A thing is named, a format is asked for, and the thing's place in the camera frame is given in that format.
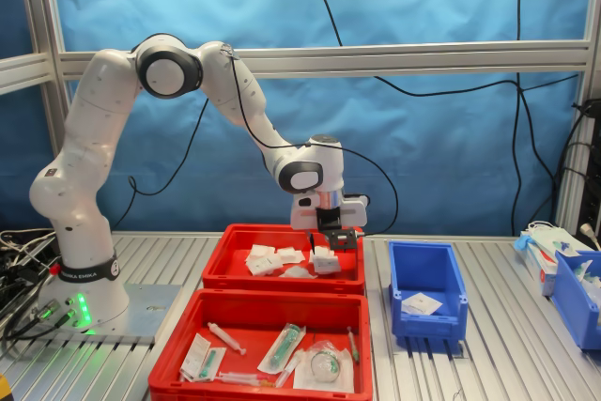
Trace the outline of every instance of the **red plastic crate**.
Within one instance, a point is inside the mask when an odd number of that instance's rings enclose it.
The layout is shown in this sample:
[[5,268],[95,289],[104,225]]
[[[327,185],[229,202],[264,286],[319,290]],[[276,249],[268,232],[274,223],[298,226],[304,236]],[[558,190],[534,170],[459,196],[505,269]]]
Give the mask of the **red plastic crate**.
[[[314,238],[316,246],[328,244],[321,234],[314,234]],[[244,290],[363,294],[365,284],[363,239],[357,240],[357,250],[335,251],[342,271],[320,274],[316,279],[278,277],[292,265],[284,265],[269,276],[253,276],[246,267],[246,257],[253,244],[275,248],[292,246],[299,249],[304,254],[305,260],[294,265],[305,267],[315,275],[313,265],[309,264],[311,245],[304,231],[294,230],[289,225],[231,224],[223,232],[203,271],[203,286]]]
[[[338,349],[349,348],[347,326],[355,335],[361,356],[353,364],[355,393],[329,393],[292,388],[294,374],[284,387],[250,387],[213,382],[179,380],[179,368],[196,333],[213,347],[227,347],[209,330],[215,322],[246,348],[240,356],[228,348],[219,371],[257,373],[271,344],[286,323],[306,326],[307,333],[297,349],[307,349],[314,340],[330,340]],[[153,401],[366,401],[372,399],[372,373],[367,300],[363,296],[318,293],[269,293],[246,290],[196,291],[161,356],[148,385]],[[270,376],[275,381],[277,376]]]

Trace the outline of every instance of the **blue fabric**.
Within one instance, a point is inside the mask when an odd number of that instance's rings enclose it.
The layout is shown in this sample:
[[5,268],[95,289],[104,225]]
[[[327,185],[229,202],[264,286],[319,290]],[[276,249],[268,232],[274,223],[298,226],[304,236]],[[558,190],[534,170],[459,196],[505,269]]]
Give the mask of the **blue fabric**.
[[[157,32],[190,47],[220,39],[238,48],[336,45],[321,0],[58,0],[70,51],[129,49]],[[514,39],[516,0],[330,0],[345,45]],[[587,0],[523,0],[523,39],[581,39]],[[523,74],[524,86],[569,74]],[[393,77],[416,92],[450,90],[514,74]],[[326,132],[389,173],[400,198],[393,232],[509,233],[516,191],[511,139],[516,91],[510,85],[464,95],[414,99],[371,78],[260,81],[268,115],[289,141]],[[554,168],[576,95],[571,80],[527,93],[537,145]],[[115,164],[98,196],[114,223],[129,203],[127,175],[143,191],[159,189],[183,156],[204,97],[143,94],[124,130]],[[523,187],[518,227],[550,181],[533,158],[521,111],[517,138]],[[393,195],[367,162],[346,156],[346,188],[368,193],[368,230],[388,224]],[[124,229],[223,230],[231,223],[286,223],[291,196],[263,168],[243,129],[209,107],[189,159],[155,197],[138,196]]]
[[[1,0],[0,58],[31,54],[23,0]],[[46,226],[29,186],[53,158],[38,86],[0,96],[0,230]]]
[[23,0],[0,0],[0,8],[0,58],[31,54],[31,37]]

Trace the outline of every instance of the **medical supply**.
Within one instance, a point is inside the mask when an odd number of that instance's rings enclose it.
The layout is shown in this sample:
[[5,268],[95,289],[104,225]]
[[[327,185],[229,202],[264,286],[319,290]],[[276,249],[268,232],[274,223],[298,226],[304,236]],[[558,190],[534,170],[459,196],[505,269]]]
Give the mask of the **medical supply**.
[[297,352],[294,353],[292,359],[290,359],[290,362],[288,362],[288,365],[285,366],[284,371],[280,373],[280,376],[275,381],[276,388],[279,389],[280,387],[284,386],[285,382],[288,380],[288,378],[290,378],[290,375],[292,374],[294,369],[301,362],[302,354],[304,354],[304,351],[302,349],[299,349]]
[[538,247],[555,256],[555,252],[566,257],[576,257],[578,251],[592,251],[589,246],[572,237],[565,229],[554,227],[544,223],[531,223],[528,226],[528,234],[532,237]]
[[183,377],[192,382],[198,378],[209,348],[210,342],[198,333],[194,337],[188,354],[186,354],[186,358],[179,368],[179,372]]
[[215,379],[228,384],[252,385],[254,387],[274,387],[275,385],[273,382],[270,382],[266,378],[262,378],[259,375],[255,375],[252,373],[220,372],[219,376],[216,376]]
[[281,268],[282,261],[274,254],[249,260],[246,262],[246,266],[253,276],[265,276]]
[[306,331],[305,327],[299,328],[294,324],[286,324],[257,367],[258,370],[271,375],[277,375],[284,370],[285,363],[288,362]]
[[307,349],[294,372],[295,389],[355,393],[353,361],[348,349],[339,351],[328,341]]
[[555,255],[549,255],[541,249],[527,232],[522,232],[521,237],[514,242],[514,249],[524,260],[530,276],[538,284],[541,295],[551,296],[557,275]]
[[[597,304],[599,311],[601,311],[601,288],[595,286],[587,280],[582,280],[580,283],[582,284],[584,291],[586,291],[586,294],[589,295],[589,298],[591,298],[591,301]],[[601,314],[597,319],[597,326],[601,326]]]
[[359,351],[357,350],[357,345],[355,345],[355,337],[353,336],[353,330],[350,329],[350,326],[348,326],[347,331],[348,342],[350,343],[350,350],[352,351],[353,361],[359,363]]
[[198,375],[198,380],[207,381],[214,380],[219,365],[222,364],[223,356],[225,355],[226,348],[224,347],[212,347],[208,350],[207,358],[203,363],[203,369]]
[[576,276],[579,282],[582,282],[582,279],[584,279],[584,275],[586,274],[586,270],[591,266],[592,263],[592,260],[587,260],[586,262],[582,263],[579,267],[574,269],[574,275]]
[[254,244],[246,257],[246,261],[255,260],[257,258],[266,257],[269,255],[273,255],[275,253],[275,248],[272,246],[263,246],[260,244]]
[[328,257],[315,255],[313,257],[313,269],[317,274],[332,274],[342,270],[338,261],[338,255]]
[[297,251],[292,247],[278,249],[276,255],[280,257],[280,260],[283,264],[300,263],[304,260],[304,255],[302,254],[302,251]]
[[432,315],[441,305],[442,302],[430,298],[424,293],[416,293],[401,302],[401,312],[412,315]]
[[329,349],[318,351],[311,359],[311,371],[319,382],[334,382],[340,375],[340,362]]
[[236,340],[234,340],[226,331],[221,329],[215,323],[208,323],[208,329],[215,335],[217,335],[219,338],[221,338],[223,342],[230,346],[232,349],[238,351],[242,356],[246,354],[246,349],[242,348]]
[[304,267],[290,267],[282,274],[280,277],[294,277],[297,279],[315,279],[317,276],[314,276],[309,272],[308,269]]

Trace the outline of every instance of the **green led light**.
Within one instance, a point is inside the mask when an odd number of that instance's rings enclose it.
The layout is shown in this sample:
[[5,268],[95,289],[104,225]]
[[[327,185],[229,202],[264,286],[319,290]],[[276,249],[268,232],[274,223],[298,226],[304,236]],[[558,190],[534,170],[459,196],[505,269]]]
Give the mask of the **green led light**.
[[88,313],[87,304],[85,303],[85,297],[83,294],[77,294],[77,300],[79,301],[79,308],[82,311],[84,320],[80,321],[77,325],[79,328],[83,328],[88,326],[92,322],[92,316]]

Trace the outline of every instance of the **blue bin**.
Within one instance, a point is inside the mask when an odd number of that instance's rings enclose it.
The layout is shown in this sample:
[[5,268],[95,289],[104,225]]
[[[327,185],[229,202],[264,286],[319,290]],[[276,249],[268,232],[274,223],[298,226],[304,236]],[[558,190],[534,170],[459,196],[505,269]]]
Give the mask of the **blue bin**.
[[586,294],[582,284],[574,275],[574,269],[587,260],[593,263],[587,272],[601,276],[601,253],[579,251],[578,257],[557,256],[557,276],[553,302],[563,318],[563,323],[581,349],[601,349],[601,328],[597,326],[599,308]]
[[[466,337],[468,296],[447,243],[391,241],[391,308],[393,334],[397,337],[440,338],[452,341]],[[417,293],[442,302],[432,315],[401,312],[401,302]]]

